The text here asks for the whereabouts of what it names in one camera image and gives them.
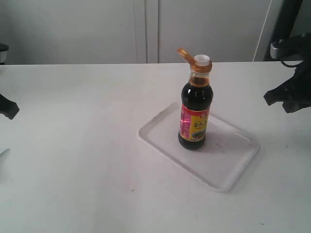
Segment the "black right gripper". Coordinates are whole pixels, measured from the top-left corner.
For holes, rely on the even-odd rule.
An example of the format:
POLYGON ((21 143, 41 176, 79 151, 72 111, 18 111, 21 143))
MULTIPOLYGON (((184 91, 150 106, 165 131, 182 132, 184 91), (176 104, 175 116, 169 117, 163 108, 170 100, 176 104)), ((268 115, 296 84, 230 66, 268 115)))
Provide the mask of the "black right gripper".
POLYGON ((263 97, 269 106, 282 102, 286 113, 294 113, 311 106, 311 56, 302 55, 301 63, 287 67, 295 67, 293 77, 263 97))

